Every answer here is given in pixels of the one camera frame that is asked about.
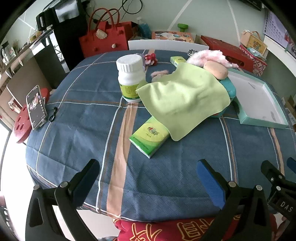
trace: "black appliance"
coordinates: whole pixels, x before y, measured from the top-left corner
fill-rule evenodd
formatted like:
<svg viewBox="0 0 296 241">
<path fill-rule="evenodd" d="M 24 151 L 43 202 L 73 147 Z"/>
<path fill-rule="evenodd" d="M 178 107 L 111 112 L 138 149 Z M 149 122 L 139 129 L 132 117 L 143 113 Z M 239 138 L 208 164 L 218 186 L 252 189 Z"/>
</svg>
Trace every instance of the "black appliance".
<svg viewBox="0 0 296 241">
<path fill-rule="evenodd" d="M 53 0 L 37 15 L 36 23 L 39 31 L 53 29 L 69 70 L 84 59 L 78 39 L 87 32 L 81 0 Z"/>
<path fill-rule="evenodd" d="M 261 11 L 263 9 L 263 4 L 260 0 L 240 0 L 240 1 L 246 3 L 252 8 L 255 8 L 256 10 Z"/>
</svg>

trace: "white bottle cap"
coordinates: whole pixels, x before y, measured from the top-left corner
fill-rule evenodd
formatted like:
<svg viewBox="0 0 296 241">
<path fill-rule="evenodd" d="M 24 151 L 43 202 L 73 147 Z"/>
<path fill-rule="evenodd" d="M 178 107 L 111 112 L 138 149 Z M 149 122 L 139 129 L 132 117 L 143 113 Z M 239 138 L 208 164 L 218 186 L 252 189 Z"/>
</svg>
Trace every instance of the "white bottle cap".
<svg viewBox="0 0 296 241">
<path fill-rule="evenodd" d="M 143 70 L 143 59 L 140 55 L 129 54 L 120 57 L 116 61 L 117 69 L 122 72 Z"/>
</svg>

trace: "white medicine bottle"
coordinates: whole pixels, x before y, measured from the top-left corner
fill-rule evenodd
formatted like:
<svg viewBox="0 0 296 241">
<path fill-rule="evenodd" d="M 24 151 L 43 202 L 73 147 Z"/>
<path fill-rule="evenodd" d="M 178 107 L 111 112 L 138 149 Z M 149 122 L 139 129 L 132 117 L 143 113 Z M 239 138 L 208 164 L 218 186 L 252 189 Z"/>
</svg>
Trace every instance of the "white medicine bottle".
<svg viewBox="0 0 296 241">
<path fill-rule="evenodd" d="M 146 79 L 142 57 L 137 54 L 125 55 L 116 61 L 116 65 L 123 98 L 130 103 L 140 102 L 136 89 L 139 82 Z"/>
</svg>

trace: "electric kettle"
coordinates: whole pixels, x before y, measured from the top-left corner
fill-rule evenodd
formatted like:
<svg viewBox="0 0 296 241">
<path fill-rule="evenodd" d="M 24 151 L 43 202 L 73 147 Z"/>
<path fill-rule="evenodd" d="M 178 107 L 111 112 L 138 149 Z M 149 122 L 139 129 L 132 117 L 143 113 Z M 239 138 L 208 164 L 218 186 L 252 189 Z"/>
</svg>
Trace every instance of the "electric kettle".
<svg viewBox="0 0 296 241">
<path fill-rule="evenodd" d="M 8 41 L 2 44 L 0 56 L 5 65 L 8 65 L 9 61 L 16 56 L 13 47 L 9 45 Z"/>
</svg>

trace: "smartphone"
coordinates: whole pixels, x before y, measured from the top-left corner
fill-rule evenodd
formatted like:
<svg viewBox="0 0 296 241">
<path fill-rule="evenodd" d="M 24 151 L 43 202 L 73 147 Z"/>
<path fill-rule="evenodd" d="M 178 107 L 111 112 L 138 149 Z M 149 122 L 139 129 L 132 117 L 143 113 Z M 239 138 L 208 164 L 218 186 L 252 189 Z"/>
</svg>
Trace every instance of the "smartphone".
<svg viewBox="0 0 296 241">
<path fill-rule="evenodd" d="M 36 129 L 47 117 L 45 105 L 40 94 L 40 87 L 36 85 L 26 96 L 28 113 L 33 130 Z"/>
</svg>

